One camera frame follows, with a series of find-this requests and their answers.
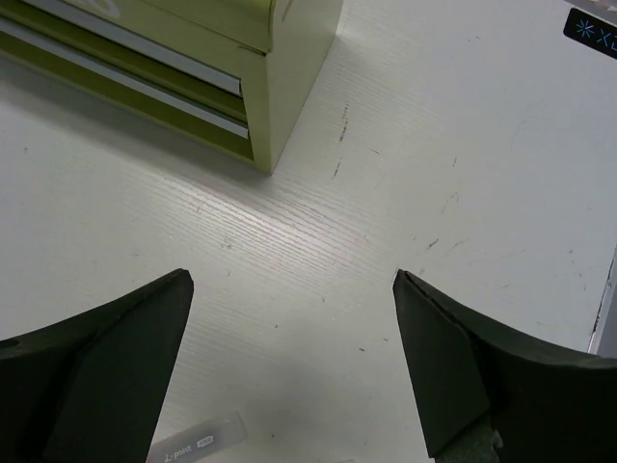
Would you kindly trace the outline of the red ink refill tube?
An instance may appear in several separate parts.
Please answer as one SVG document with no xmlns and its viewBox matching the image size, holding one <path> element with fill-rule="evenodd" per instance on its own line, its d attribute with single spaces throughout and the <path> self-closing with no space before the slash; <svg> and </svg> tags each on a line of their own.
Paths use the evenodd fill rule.
<svg viewBox="0 0 617 463">
<path fill-rule="evenodd" d="M 234 411 L 153 444 L 147 463 L 199 462 L 213 453 L 243 442 L 246 437 L 242 418 Z"/>
</svg>

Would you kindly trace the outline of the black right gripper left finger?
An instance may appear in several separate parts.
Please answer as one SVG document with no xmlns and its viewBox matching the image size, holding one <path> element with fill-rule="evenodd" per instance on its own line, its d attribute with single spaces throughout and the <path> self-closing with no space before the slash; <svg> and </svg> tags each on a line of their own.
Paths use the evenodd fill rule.
<svg viewBox="0 0 617 463">
<path fill-rule="evenodd" d="M 194 295 L 176 269 L 1 342 L 4 462 L 144 462 Z"/>
</svg>

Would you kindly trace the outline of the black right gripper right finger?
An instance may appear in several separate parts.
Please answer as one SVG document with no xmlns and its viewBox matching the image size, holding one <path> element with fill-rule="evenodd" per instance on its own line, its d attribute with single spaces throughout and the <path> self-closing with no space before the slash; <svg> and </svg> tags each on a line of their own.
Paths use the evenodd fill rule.
<svg viewBox="0 0 617 463">
<path fill-rule="evenodd" d="M 405 270 L 392 290 L 433 460 L 615 460 L 614 359 L 534 338 Z"/>
</svg>

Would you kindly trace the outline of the green metal drawer cabinet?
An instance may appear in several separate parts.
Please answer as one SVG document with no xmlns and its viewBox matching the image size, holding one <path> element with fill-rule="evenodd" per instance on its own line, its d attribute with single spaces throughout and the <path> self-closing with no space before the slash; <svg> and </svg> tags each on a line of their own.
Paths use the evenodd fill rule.
<svg viewBox="0 0 617 463">
<path fill-rule="evenodd" d="M 272 173 L 339 1 L 5 1 L 1 54 Z"/>
</svg>

